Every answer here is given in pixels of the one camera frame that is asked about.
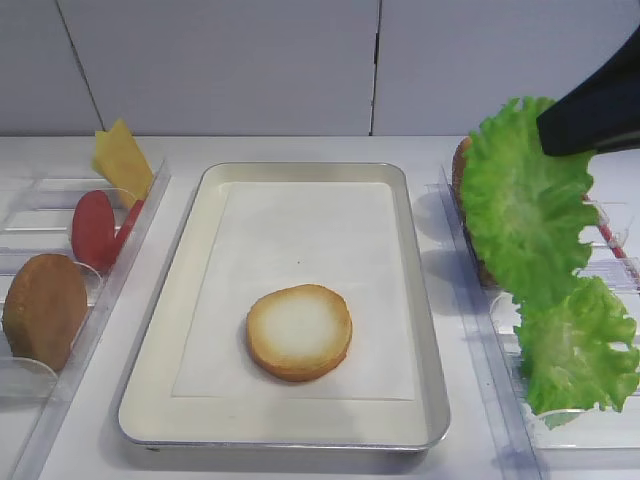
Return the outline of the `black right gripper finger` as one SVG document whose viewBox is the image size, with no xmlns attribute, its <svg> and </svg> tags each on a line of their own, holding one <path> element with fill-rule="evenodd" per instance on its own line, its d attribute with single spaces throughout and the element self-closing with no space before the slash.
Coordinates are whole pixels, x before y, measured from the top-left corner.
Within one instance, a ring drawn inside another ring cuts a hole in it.
<svg viewBox="0 0 640 480">
<path fill-rule="evenodd" d="M 612 153 L 639 147 L 639 32 L 536 120 L 545 154 Z"/>
</svg>

